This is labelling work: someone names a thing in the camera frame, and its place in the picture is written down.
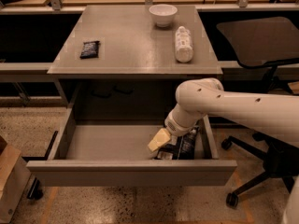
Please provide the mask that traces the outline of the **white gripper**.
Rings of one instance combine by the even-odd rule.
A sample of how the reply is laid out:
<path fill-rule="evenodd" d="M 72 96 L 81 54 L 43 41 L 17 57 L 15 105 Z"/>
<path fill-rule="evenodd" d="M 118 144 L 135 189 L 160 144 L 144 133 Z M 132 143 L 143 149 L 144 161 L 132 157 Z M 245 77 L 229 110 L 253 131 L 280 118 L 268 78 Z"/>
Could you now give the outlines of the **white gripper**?
<path fill-rule="evenodd" d="M 185 113 L 171 111 L 164 121 L 165 128 L 161 128 L 150 140 L 148 148 L 151 152 L 158 150 L 174 136 L 183 136 L 192 127 L 192 121 Z"/>

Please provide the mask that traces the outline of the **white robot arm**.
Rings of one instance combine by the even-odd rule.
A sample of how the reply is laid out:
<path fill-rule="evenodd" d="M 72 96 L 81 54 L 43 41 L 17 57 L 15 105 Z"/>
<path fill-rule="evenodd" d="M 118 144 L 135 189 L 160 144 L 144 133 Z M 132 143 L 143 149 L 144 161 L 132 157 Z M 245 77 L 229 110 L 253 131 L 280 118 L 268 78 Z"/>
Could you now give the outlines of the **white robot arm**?
<path fill-rule="evenodd" d="M 154 152 L 173 136 L 188 133 L 206 115 L 218 116 L 257 132 L 269 148 L 263 152 L 232 136 L 225 139 L 224 149 L 242 147 L 263 160 L 264 172 L 226 197 L 235 207 L 238 196 L 268 178 L 280 177 L 291 194 L 281 224 L 299 224 L 299 97 L 264 93 L 225 91 L 216 78 L 189 80 L 176 89 L 176 106 L 164 127 L 149 142 Z"/>

